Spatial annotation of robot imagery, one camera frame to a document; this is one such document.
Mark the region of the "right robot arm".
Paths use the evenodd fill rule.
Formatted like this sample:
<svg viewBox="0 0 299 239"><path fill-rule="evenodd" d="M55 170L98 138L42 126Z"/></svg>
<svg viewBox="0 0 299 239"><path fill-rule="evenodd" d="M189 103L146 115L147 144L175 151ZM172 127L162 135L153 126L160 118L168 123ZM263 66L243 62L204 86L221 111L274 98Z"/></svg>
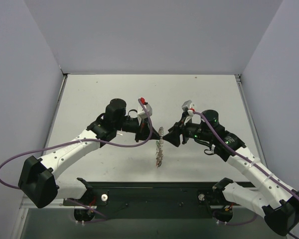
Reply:
<svg viewBox="0 0 299 239"><path fill-rule="evenodd" d="M176 147L186 144L189 139L207 146L212 154L236 168L257 188L257 191L250 191L224 178L213 187L221 199L261 216L280 236L288 235L299 223L299 190L284 183L237 135L227 131L219 123L219 114L215 110L199 113L193 107L186 107L180 121L163 137Z"/></svg>

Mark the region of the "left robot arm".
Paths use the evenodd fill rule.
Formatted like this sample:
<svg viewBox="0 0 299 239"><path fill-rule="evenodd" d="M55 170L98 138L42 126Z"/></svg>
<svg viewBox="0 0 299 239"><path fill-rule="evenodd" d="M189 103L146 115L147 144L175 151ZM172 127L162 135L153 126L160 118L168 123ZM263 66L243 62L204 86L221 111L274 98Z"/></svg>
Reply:
<svg viewBox="0 0 299 239"><path fill-rule="evenodd" d="M86 205L92 200L88 183L77 178L72 182L61 182L58 178L71 165L94 150L111 142L119 131L135 134L134 147L141 146L159 134L151 122L152 108L144 98L139 98L135 118L126 112L126 102L112 99L100 114L75 139L60 147L51 147L51 153L40 158L34 156L25 160L18 186L36 205L44 208L53 200L73 198Z"/></svg>

